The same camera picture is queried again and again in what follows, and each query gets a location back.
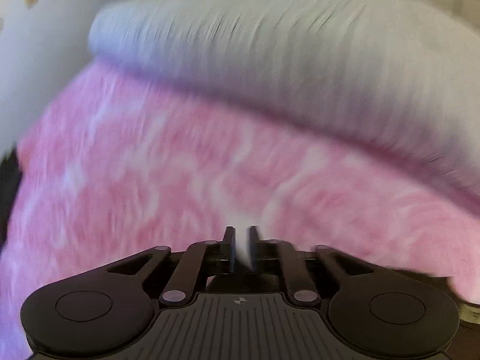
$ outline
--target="ridged surface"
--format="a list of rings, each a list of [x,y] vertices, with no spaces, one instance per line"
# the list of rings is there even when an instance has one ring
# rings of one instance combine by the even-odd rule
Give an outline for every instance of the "ridged surface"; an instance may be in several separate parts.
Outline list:
[[[138,342],[103,359],[372,359],[336,339],[316,311],[291,307],[279,294],[241,297],[239,304],[238,295],[200,294],[189,307],[162,312]]]

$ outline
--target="pink fluffy fabric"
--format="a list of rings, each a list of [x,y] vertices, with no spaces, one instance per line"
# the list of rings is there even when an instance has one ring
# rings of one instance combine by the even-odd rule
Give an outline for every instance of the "pink fluffy fabric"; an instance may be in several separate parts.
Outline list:
[[[359,148],[94,62],[19,144],[0,257],[0,358],[28,357],[20,307],[48,283],[154,245],[258,225],[385,266],[452,276],[480,303],[480,222]]]

